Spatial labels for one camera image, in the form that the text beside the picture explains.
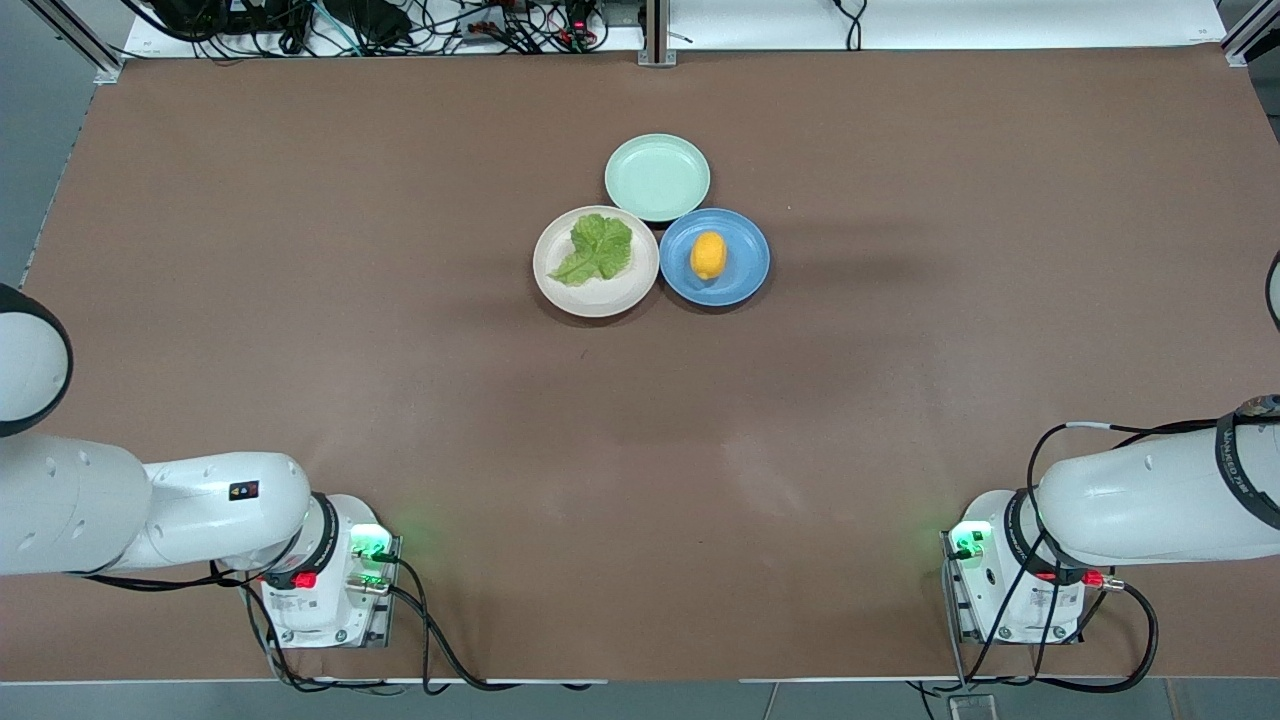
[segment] blue cable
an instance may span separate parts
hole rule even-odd
[[[321,17],[324,17],[324,19],[329,20],[329,24],[333,26],[333,29],[338,31],[338,35],[340,35],[342,38],[347,41],[347,45],[351,45],[351,49],[356,53],[356,55],[360,55],[361,58],[365,56],[365,54],[360,51],[360,46],[356,45],[356,41],[353,41],[351,36],[347,35],[347,31],[342,29],[342,26],[338,24],[338,20],[335,20],[333,15],[329,14],[329,10],[324,9],[324,5],[320,4],[320,0],[311,0],[311,6],[315,8],[316,12],[320,13]]]

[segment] green lettuce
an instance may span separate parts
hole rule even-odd
[[[584,215],[570,232],[573,254],[549,273],[567,286],[580,286],[600,277],[611,279],[631,264],[631,228],[622,220]]]

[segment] metal post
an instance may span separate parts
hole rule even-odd
[[[33,13],[41,17],[49,27],[54,28],[59,40],[67,42],[81,58],[88,60],[97,68],[93,82],[97,85],[114,83],[120,77],[120,58],[104,42],[84,20],[79,19],[70,8],[61,0],[22,0]]]
[[[1261,0],[1254,5],[1235,27],[1222,38],[1222,51],[1226,53],[1226,63],[1234,68],[1243,68],[1254,59],[1251,53],[1254,47],[1260,51],[1262,42],[1267,40],[1270,32],[1280,32],[1280,28],[1268,32],[1271,23],[1280,18],[1280,0]],[[1274,37],[1267,46],[1275,46]]]
[[[646,68],[672,68],[676,51],[671,49],[671,0],[645,0],[644,49],[640,64]]]

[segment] yellow fruit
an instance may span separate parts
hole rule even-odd
[[[694,249],[689,254],[689,266],[695,275],[709,281],[724,272],[726,259],[728,249],[724,247],[724,238],[718,232],[704,232],[694,241]]]

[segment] plate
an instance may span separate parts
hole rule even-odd
[[[724,272],[704,281],[689,266],[694,241],[714,231],[724,238]],[[694,210],[662,236],[662,275],[681,297],[698,305],[723,307],[751,297],[769,274],[769,243],[755,223],[732,210]]]
[[[614,205],[664,223],[698,208],[712,187],[712,169],[692,142],[673,135],[641,135],[622,143],[604,167]]]
[[[548,277],[573,252],[570,231],[584,215],[617,218],[631,228],[631,264],[609,279],[591,278],[570,287]],[[658,279],[658,241],[653,231],[626,210],[591,205],[570,210],[547,225],[534,246],[534,279],[552,305],[581,318],[608,318],[630,309],[649,292]]]

